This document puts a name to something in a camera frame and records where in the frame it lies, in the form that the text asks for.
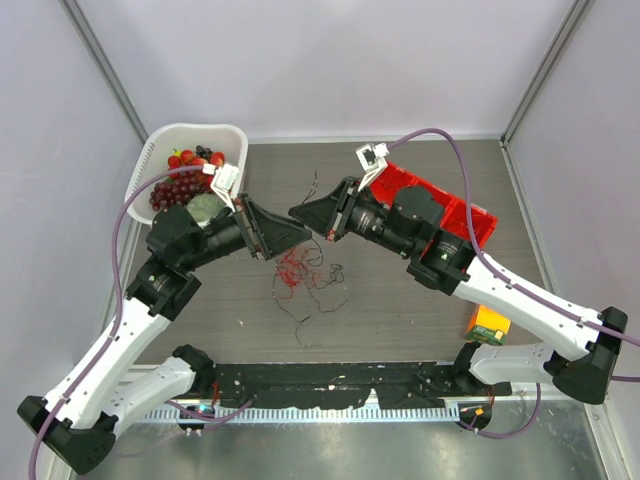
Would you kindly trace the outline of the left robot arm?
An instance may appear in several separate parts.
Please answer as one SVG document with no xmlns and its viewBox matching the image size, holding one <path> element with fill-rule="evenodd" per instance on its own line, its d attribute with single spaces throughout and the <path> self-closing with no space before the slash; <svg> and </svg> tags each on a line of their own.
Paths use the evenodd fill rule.
<svg viewBox="0 0 640 480">
<path fill-rule="evenodd" d="M 121 378 L 146 347 L 179 316 L 201 283 L 196 268 L 246 249 L 270 260 L 311 239 L 296 220 L 270 213 L 239 195 L 200 226 L 183 206 L 158 212 L 147 235 L 150 258 L 138 270 L 116 315 L 79 364 L 45 396 L 17 409 L 35 433 L 76 474 L 95 469 L 138 418 L 178 395 L 210 391 L 215 364 L 203 351 L 179 346 L 151 373 L 120 389 Z"/>
</svg>

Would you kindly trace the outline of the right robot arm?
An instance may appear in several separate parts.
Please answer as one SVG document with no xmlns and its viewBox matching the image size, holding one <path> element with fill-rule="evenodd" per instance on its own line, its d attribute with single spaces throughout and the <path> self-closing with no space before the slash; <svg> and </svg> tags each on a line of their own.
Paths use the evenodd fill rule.
<svg viewBox="0 0 640 480">
<path fill-rule="evenodd" d="M 445 209 L 425 187 L 404 186 L 384 204 L 347 177 L 289 213 L 328 241 L 353 233 L 392 251 L 408 260 L 408 273 L 424 287 L 486 306 L 539 338 L 532 345 L 463 347 L 451 371 L 460 393 L 502 382 L 544 383 L 574 400 L 603 403 L 627 314 L 573 304 L 475 252 L 442 228 Z"/>
</svg>

